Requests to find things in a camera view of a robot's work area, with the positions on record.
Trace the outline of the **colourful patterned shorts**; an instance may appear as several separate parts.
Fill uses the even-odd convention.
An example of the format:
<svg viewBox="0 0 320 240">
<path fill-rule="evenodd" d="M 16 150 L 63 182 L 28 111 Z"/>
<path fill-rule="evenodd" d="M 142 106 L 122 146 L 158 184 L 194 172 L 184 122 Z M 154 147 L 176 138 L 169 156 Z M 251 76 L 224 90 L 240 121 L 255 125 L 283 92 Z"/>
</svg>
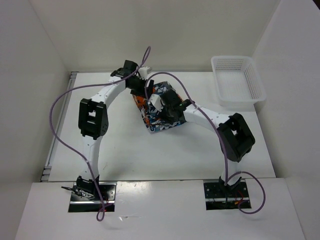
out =
<svg viewBox="0 0 320 240">
<path fill-rule="evenodd" d="M 170 83 L 162 81 L 157 83 L 153 87 L 153 94 L 160 97 L 169 90 L 175 90 Z M 147 102 L 147 99 L 143 96 L 133 94 L 133 90 L 130 92 L 133 100 L 141 113 L 142 121 L 150 133 L 157 133 L 170 128 L 174 128 L 183 125 L 186 121 L 183 119 L 169 120 L 163 111 L 158 111 L 151 103 Z"/>
</svg>

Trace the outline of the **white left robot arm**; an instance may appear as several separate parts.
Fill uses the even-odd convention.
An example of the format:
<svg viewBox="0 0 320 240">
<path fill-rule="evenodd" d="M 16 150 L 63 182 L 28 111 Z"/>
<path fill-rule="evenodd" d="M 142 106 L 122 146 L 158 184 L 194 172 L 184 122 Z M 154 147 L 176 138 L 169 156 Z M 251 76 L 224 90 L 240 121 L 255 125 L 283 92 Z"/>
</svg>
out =
<svg viewBox="0 0 320 240">
<path fill-rule="evenodd" d="M 123 67 L 113 71 L 107 85 L 89 99 L 83 98 L 79 104 L 78 128 L 83 140 L 82 155 L 87 167 L 77 177 L 76 187 L 89 200 L 96 199 L 100 194 L 99 182 L 99 151 L 103 136 L 109 127 L 108 107 L 125 89 L 133 94 L 144 94 L 145 83 L 151 67 L 138 65 L 130 60 Z"/>
</svg>

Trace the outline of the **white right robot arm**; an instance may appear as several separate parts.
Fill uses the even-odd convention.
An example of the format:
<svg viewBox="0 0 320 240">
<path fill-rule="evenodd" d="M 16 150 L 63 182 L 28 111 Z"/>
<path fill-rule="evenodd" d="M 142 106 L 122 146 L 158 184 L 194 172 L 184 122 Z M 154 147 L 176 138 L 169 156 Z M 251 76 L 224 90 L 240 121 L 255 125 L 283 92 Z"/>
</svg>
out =
<svg viewBox="0 0 320 240">
<path fill-rule="evenodd" d="M 153 94 L 149 102 L 170 121 L 194 123 L 216 133 L 224 156 L 219 191 L 225 197 L 232 196 L 241 180 L 239 163 L 256 143 L 244 117 L 239 113 L 218 113 L 201 107 L 190 99 L 181 100 L 172 89 L 161 96 Z"/>
</svg>

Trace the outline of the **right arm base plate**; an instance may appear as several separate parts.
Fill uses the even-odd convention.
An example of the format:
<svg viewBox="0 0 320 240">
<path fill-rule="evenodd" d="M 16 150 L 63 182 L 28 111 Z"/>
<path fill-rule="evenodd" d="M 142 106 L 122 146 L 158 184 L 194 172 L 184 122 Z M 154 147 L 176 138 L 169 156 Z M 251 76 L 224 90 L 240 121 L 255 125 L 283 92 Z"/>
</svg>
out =
<svg viewBox="0 0 320 240">
<path fill-rule="evenodd" d="M 224 184 L 218 179 L 203 182 L 205 207 L 207 211 L 251 209 L 247 183 L 241 180 L 233 189 L 223 189 Z"/>
</svg>

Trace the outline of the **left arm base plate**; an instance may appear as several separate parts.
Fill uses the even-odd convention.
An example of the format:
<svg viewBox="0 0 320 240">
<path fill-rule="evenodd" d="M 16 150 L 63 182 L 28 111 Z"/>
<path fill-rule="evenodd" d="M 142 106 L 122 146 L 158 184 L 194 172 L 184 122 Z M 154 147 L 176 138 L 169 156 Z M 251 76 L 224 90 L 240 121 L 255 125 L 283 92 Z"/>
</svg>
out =
<svg viewBox="0 0 320 240">
<path fill-rule="evenodd" d="M 85 193 L 83 190 L 77 189 L 76 184 L 73 187 L 64 187 L 63 189 L 71 191 L 70 202 L 68 207 L 69 213 L 97 213 L 102 207 L 102 202 L 98 193 Z M 105 204 L 105 212 L 115 211 L 116 199 L 116 182 L 100 182 L 99 189 Z"/>
</svg>

